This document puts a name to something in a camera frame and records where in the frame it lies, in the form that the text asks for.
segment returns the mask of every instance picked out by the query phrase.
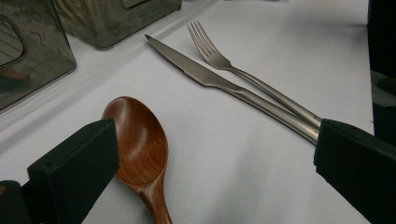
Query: stainless steel knife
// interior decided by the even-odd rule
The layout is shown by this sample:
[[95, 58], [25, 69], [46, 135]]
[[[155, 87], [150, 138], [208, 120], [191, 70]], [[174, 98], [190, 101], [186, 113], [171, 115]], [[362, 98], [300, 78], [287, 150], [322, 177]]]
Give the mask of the stainless steel knife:
[[164, 56], [175, 66], [180, 68], [187, 76], [194, 79], [201, 85], [226, 91], [232, 96], [250, 105], [253, 105], [260, 111], [283, 123], [312, 144], [315, 145], [318, 141], [318, 128], [278, 107], [277, 105], [262, 99], [255, 93], [233, 84], [232, 82], [203, 67], [192, 59], [184, 56], [174, 49], [171, 49], [157, 39], [149, 35], [146, 35], [146, 38], [148, 39], [150, 45], [158, 50], [162, 56]]

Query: wooden utensil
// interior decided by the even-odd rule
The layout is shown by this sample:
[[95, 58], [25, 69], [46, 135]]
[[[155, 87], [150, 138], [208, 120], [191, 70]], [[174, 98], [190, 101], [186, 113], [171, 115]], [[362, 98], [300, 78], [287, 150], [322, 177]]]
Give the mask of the wooden utensil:
[[117, 178], [145, 202], [158, 224], [172, 220], [163, 195], [168, 144], [160, 122], [141, 102], [120, 97], [107, 106], [102, 119], [116, 123], [120, 169]]

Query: white tablecloth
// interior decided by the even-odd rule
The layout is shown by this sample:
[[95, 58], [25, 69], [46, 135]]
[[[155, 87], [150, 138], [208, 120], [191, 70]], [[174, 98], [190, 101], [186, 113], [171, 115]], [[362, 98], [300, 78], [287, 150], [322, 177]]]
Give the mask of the white tablecloth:
[[[113, 99], [132, 96], [169, 143], [165, 199], [174, 223], [367, 223], [315, 172], [314, 146], [225, 92], [200, 86], [146, 42], [151, 35], [209, 67], [186, 24], [199, 20], [233, 65], [317, 115], [373, 132], [367, 0], [185, 1], [180, 11], [99, 51], [68, 36], [78, 68], [0, 114], [0, 179], [26, 168]], [[84, 223], [152, 223], [114, 178]]]

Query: fork handle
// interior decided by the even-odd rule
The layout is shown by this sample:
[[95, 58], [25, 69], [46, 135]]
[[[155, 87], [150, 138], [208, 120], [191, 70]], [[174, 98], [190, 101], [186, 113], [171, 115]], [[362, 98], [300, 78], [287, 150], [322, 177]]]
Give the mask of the fork handle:
[[232, 96], [244, 101], [245, 103], [248, 103], [249, 105], [256, 107], [268, 116], [276, 119], [280, 123], [297, 132], [297, 134], [304, 137], [312, 144], [315, 145], [317, 143], [319, 132], [318, 128], [306, 122], [305, 120], [296, 117], [290, 112], [262, 99], [260, 96], [242, 87], [236, 85], [215, 87], [230, 93]]
[[311, 111], [305, 109], [301, 105], [295, 103], [292, 101], [289, 97], [286, 95], [282, 94], [281, 92], [277, 91], [276, 89], [272, 88], [268, 84], [264, 83], [263, 81], [259, 80], [258, 78], [254, 77], [253, 75], [244, 72], [238, 68], [232, 67], [228, 69], [230, 72], [235, 73], [239, 77], [243, 78], [244, 80], [247, 80], [248, 82], [252, 83], [255, 87], [257, 87], [259, 90], [265, 92], [266, 94], [270, 95], [277, 101], [279, 101], [282, 105], [296, 113], [298, 116], [300, 116], [302, 119], [305, 119], [315, 125], [317, 128], [320, 128], [320, 123], [321, 123], [321, 118]]

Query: metal utensil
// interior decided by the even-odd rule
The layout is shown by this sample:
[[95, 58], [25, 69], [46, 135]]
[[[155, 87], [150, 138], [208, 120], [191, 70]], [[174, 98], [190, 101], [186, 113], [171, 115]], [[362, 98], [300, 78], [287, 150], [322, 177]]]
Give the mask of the metal utensil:
[[293, 111], [302, 119], [307, 120], [318, 128], [320, 127], [321, 118], [319, 116], [305, 109], [301, 105], [295, 103], [289, 97], [272, 88], [268, 84], [254, 77], [253, 75], [233, 67], [231, 65], [231, 62], [226, 57], [224, 57], [212, 43], [200, 22], [193, 21], [190, 23], [190, 25], [187, 26], [189, 28], [195, 46], [201, 52], [202, 56], [208, 64], [217, 69], [227, 70], [235, 73], [239, 77], [253, 84], [259, 90], [265, 92], [266, 94], [279, 101], [282, 105]]
[[230, 93], [232, 96], [258, 108], [260, 111], [271, 116], [277, 121], [288, 126], [302, 137], [307, 139], [309, 142], [315, 144], [318, 141], [318, 128], [307, 123], [288, 111], [274, 105], [260, 96], [248, 91], [240, 86], [233, 84], [227, 79], [217, 75], [216, 73], [210, 71], [209, 69], [201, 66], [190, 58], [184, 56], [183, 54], [169, 48], [160, 41], [146, 35], [148, 42], [156, 50], [158, 50], [166, 59], [171, 61], [177, 67], [179, 67], [183, 72], [199, 82], [206, 87], [218, 88], [222, 91]]

